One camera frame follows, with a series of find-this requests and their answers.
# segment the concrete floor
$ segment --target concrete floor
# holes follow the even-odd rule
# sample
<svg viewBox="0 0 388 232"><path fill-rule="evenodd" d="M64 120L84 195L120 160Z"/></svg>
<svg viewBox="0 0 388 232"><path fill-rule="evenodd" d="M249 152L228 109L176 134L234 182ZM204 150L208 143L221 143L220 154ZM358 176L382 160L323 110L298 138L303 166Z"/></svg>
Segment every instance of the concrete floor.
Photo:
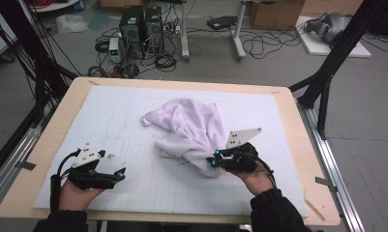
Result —
<svg viewBox="0 0 388 232"><path fill-rule="evenodd" d="M78 13L71 9L57 11L48 14L45 21L63 14ZM101 16L95 9L87 9L79 15L87 22ZM245 28L249 27L247 23L244 22ZM94 31L55 35L54 38L85 75L88 68L96 65L95 39L118 24L119 20L110 19ZM290 86L314 74L325 59L308 55L299 44L284 46L262 60L248 56L238 63L229 37L190 34L190 40L196 55L186 63L180 59L178 50L177 69L161 72L161 79ZM372 43L388 50L388 43ZM348 58L337 72L330 93L326 133L365 230L388 231L388 54L366 42L362 44L372 58ZM71 70L62 53L56 47L54 51L59 63ZM159 77L154 72L145 72L140 78ZM298 91L294 97L302 94L303 91ZM33 105L19 63L0 62L0 149ZM32 231L35 223L34 220L0 218L0 231ZM314 229L346 231L343 223L334 228Z"/></svg>

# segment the box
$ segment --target box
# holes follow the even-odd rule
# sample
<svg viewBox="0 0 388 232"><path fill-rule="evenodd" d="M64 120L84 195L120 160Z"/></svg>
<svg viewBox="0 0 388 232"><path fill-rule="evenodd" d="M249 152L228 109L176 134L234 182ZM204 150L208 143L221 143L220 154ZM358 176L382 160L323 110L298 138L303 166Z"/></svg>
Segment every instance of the box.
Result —
<svg viewBox="0 0 388 232"><path fill-rule="evenodd" d="M101 0L104 8L124 8L125 6L145 6L145 0Z"/></svg>
<svg viewBox="0 0 388 232"><path fill-rule="evenodd" d="M342 15L354 15L363 0L306 0L301 15L319 17L323 13L339 12Z"/></svg>
<svg viewBox="0 0 388 232"><path fill-rule="evenodd" d="M305 0L277 3L252 3L249 19L253 29L292 30L302 12Z"/></svg>

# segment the white mounting plate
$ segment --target white mounting plate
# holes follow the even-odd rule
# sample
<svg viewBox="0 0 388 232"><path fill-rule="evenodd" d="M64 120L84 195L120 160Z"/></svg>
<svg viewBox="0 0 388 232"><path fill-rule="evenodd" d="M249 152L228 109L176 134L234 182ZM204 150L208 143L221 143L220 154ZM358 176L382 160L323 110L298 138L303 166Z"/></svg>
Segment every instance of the white mounting plate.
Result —
<svg viewBox="0 0 388 232"><path fill-rule="evenodd" d="M101 158L100 153L98 153L93 147L91 147L88 143L85 144L84 148L79 152L76 160L73 162L71 167L76 168L92 162L94 160L98 160Z"/></svg>
<svg viewBox="0 0 388 232"><path fill-rule="evenodd" d="M231 131L226 143L226 149L239 147L242 144L247 143L261 132L262 128Z"/></svg>

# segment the hand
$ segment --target hand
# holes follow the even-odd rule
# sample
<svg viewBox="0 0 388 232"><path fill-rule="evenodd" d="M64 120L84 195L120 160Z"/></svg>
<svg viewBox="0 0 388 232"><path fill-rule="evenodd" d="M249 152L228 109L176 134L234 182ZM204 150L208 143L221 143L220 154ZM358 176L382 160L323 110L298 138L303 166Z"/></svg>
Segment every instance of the hand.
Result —
<svg viewBox="0 0 388 232"><path fill-rule="evenodd" d="M253 173L247 172L231 172L233 175L239 177L246 185L248 190L254 195L258 196L266 190L272 189L273 184L269 179L268 174L258 166Z"/></svg>
<svg viewBox="0 0 388 232"><path fill-rule="evenodd" d="M59 210L85 211L88 205L104 189L77 188L70 180L67 180L61 187Z"/></svg>

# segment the plastic bag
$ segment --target plastic bag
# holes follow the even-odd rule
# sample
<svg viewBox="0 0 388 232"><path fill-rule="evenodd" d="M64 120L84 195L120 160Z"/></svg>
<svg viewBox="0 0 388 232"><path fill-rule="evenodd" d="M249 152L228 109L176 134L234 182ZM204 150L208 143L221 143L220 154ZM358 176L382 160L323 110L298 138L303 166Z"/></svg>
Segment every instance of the plastic bag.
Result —
<svg viewBox="0 0 388 232"><path fill-rule="evenodd" d="M56 18L58 33L83 32L88 30L87 23L80 15L64 14Z"/></svg>

